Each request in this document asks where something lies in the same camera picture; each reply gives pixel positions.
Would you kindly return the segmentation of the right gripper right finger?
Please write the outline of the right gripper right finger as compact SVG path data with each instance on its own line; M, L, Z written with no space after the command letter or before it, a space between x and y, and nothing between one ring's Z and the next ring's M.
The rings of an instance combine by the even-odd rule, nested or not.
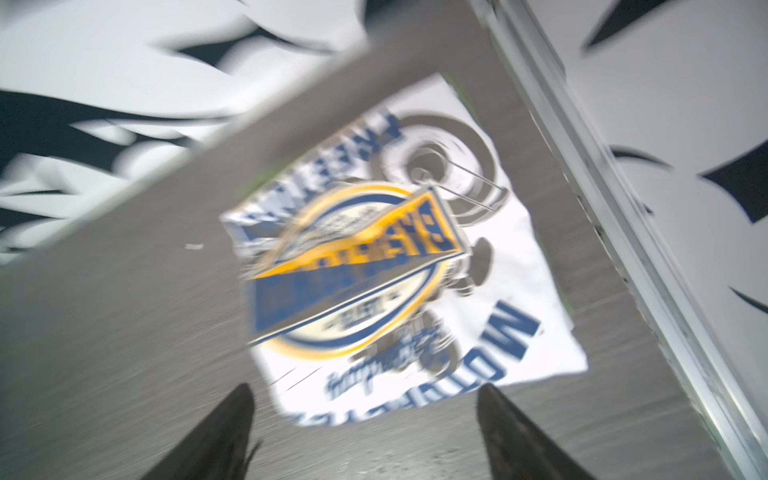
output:
M494 479L594 480L496 386L479 388L476 416Z

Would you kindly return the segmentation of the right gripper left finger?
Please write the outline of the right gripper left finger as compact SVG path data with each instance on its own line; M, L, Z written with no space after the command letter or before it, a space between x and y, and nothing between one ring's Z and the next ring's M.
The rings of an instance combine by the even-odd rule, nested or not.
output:
M250 445L256 402L250 386L237 385L144 480L243 479L262 446Z

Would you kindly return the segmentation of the white grey tank top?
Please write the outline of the white grey tank top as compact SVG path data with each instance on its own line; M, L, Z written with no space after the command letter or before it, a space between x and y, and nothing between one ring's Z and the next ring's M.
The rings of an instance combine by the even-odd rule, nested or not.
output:
M248 349L301 426L588 368L528 210L440 74L220 220L243 264Z

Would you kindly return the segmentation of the green tank top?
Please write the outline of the green tank top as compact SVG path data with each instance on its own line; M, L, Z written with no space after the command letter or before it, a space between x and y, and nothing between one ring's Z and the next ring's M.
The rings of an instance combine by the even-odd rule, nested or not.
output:
M478 122L474 106L472 105L471 100L467 97L463 87L449 75L441 75L438 73L438 76L450 86L452 95L463 105L472 120ZM250 181L241 197L244 200L247 200L253 195L258 196L261 190L271 188L274 182L282 181L283 177L286 175L292 175L296 168L305 163L305 159L309 154L310 151L302 152L294 158L289 158L288 160L281 159L280 161L272 162L265 171L257 174Z

